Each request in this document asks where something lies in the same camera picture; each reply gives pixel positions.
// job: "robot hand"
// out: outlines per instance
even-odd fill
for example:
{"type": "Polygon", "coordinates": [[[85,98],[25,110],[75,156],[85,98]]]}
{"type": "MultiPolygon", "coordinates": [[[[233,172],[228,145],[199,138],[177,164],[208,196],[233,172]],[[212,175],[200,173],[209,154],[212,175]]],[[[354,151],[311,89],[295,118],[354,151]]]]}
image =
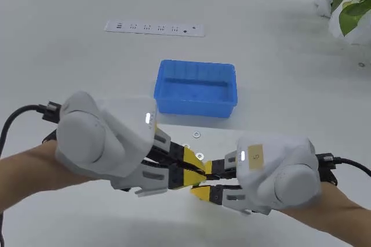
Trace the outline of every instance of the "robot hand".
{"type": "Polygon", "coordinates": [[[156,127],[156,109],[149,98],[98,107],[89,94],[75,93],[60,109],[57,160],[74,173],[109,180],[115,189],[140,187],[139,196],[206,180],[194,153],[156,127]],[[123,116],[125,122],[119,121],[123,116]]]}
{"type": "Polygon", "coordinates": [[[238,179],[238,186],[196,186],[202,200],[245,212],[304,206],[321,194],[318,158],[306,138],[246,136],[224,159],[206,163],[208,180],[238,179]]]}
{"type": "Polygon", "coordinates": [[[115,189],[140,187],[138,196],[193,186],[200,199],[241,212],[302,206],[321,194],[318,160],[308,139],[246,136],[224,159],[204,165],[189,148],[171,142],[155,124],[153,99],[108,101],[85,92],[60,109],[56,158],[69,170],[106,179],[115,189]],[[199,186],[237,178],[239,185],[199,186]]]}

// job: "led light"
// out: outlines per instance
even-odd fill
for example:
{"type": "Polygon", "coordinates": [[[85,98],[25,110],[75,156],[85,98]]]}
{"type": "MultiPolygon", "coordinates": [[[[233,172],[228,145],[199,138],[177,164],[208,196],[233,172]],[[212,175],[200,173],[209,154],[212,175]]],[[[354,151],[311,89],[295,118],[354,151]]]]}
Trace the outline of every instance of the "led light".
{"type": "Polygon", "coordinates": [[[148,112],[146,113],[146,124],[150,124],[150,119],[151,119],[151,113],[148,112]]]}

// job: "small washer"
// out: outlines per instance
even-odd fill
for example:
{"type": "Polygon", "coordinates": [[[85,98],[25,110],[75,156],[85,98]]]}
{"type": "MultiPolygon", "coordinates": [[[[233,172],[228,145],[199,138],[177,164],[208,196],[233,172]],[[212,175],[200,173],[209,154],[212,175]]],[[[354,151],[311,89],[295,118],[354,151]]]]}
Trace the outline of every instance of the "small washer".
{"type": "Polygon", "coordinates": [[[201,133],[199,131],[193,132],[193,138],[198,139],[201,137],[201,133]]]}
{"type": "Polygon", "coordinates": [[[204,158],[204,156],[203,156],[203,154],[201,153],[201,152],[198,152],[198,153],[196,153],[196,157],[197,157],[197,159],[199,159],[199,160],[203,160],[203,158],[204,158]]]}

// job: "yellow label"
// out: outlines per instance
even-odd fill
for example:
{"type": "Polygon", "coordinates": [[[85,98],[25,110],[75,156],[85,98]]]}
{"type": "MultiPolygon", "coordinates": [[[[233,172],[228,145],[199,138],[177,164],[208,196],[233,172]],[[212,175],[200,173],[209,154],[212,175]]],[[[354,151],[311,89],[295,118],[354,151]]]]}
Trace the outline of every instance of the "yellow label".
{"type": "Polygon", "coordinates": [[[260,170],[264,165],[263,145],[254,144],[248,147],[249,169],[260,170]]]}

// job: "human arm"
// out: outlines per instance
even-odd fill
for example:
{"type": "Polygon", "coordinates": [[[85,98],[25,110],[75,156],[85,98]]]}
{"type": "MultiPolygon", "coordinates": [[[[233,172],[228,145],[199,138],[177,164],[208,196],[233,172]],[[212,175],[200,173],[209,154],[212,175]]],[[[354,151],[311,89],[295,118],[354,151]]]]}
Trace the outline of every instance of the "human arm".
{"type": "Polygon", "coordinates": [[[41,191],[91,180],[70,172],[55,159],[56,141],[0,160],[0,212],[41,191]]]}
{"type": "Polygon", "coordinates": [[[321,187],[322,195],[315,204],[281,212],[353,246],[371,246],[371,210],[349,200],[331,183],[323,182],[321,187]]]}

